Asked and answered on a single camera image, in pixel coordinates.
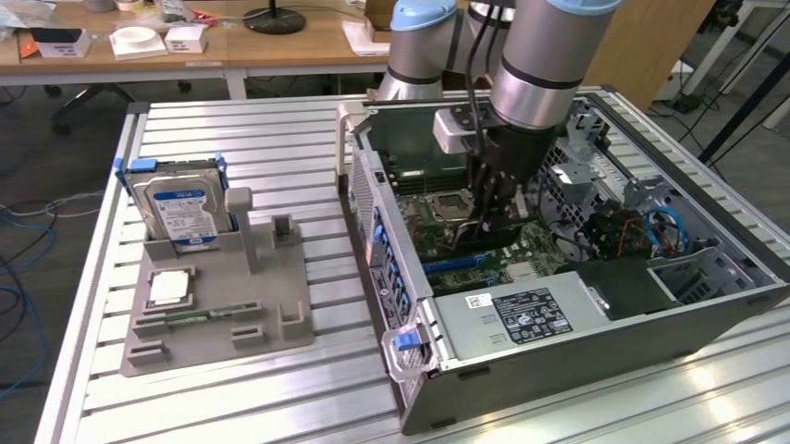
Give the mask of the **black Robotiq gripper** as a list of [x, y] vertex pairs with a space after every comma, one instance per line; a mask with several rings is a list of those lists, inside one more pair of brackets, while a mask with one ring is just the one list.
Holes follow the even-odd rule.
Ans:
[[483, 144], [472, 152], [472, 217], [478, 219], [478, 231], [506, 229], [524, 219], [510, 207], [519, 186], [526, 186], [538, 173], [558, 134], [558, 126], [524, 129], [504, 125], [486, 130]]

